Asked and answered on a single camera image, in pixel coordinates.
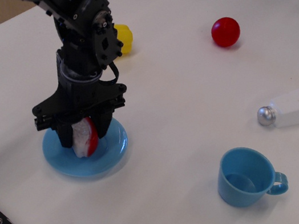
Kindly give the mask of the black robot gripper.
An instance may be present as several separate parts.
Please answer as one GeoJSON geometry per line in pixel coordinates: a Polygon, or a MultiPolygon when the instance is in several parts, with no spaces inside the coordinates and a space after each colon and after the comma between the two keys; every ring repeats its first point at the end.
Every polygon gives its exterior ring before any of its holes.
{"type": "Polygon", "coordinates": [[[121,83],[105,85],[102,81],[71,82],[63,76],[58,82],[56,92],[32,109],[37,130],[54,129],[60,144],[70,149],[73,144],[72,124],[90,117],[99,139],[104,137],[114,111],[125,105],[123,95],[127,86],[121,83]]]}

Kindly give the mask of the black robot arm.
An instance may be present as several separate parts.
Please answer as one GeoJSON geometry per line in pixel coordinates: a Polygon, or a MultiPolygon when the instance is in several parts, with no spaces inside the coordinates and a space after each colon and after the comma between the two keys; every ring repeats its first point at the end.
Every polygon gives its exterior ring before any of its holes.
{"type": "Polygon", "coordinates": [[[105,69],[123,54],[108,0],[23,0],[35,3],[54,24],[62,41],[56,52],[58,88],[33,108],[38,130],[52,129],[65,148],[73,144],[73,127],[89,117],[104,137],[117,108],[125,105],[127,87],[116,79],[101,80],[105,69]]]}

